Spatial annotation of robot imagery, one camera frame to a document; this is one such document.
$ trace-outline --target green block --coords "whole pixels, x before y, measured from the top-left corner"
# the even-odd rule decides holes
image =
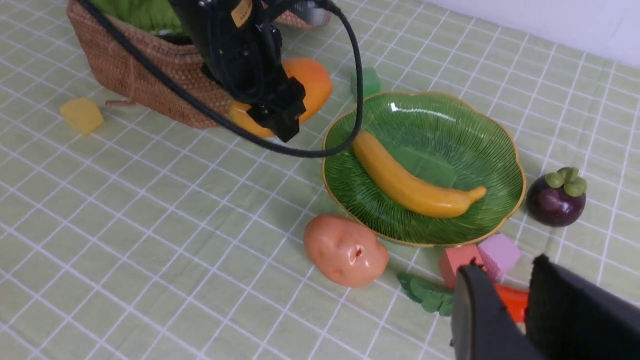
[[[372,67],[362,69],[362,94],[365,99],[371,95],[379,93],[381,86],[382,83],[376,69]],[[351,73],[351,93],[353,94],[353,98],[356,100],[358,99],[357,90],[356,72],[354,71]]]

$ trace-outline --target banana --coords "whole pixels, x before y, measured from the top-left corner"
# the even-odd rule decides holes
[[[360,130],[353,142],[356,158],[378,188],[400,206],[433,218],[454,218],[486,195],[478,186],[467,192],[441,188],[413,176],[370,132]]]

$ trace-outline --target red block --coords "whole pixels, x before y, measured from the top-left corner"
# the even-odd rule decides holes
[[[484,265],[482,256],[480,256],[480,252],[475,245],[449,247],[444,250],[444,254],[440,258],[439,267],[447,287],[455,288],[458,268],[469,265],[472,261],[475,261],[476,265]]]

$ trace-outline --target wicker basket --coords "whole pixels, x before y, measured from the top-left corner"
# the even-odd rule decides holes
[[[67,17],[95,79],[126,99],[110,101],[108,105],[140,104],[197,129],[216,125],[143,68],[76,0],[69,0]],[[204,61],[195,46],[174,45],[122,21],[110,19],[133,45],[182,88],[215,112],[227,115],[231,98],[202,74]],[[278,18],[277,23],[301,29],[312,27],[289,12]]]

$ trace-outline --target green plate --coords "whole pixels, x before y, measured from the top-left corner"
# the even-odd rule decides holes
[[[343,142],[355,109],[337,119],[324,137],[325,149]],[[447,94],[385,93],[364,103],[363,128],[402,166],[445,188],[487,194],[457,218],[431,218],[396,204],[382,193],[353,150],[323,161],[324,185],[355,220],[383,238],[418,247],[451,247],[480,241],[502,227],[525,195],[525,175],[515,144],[496,121]]]

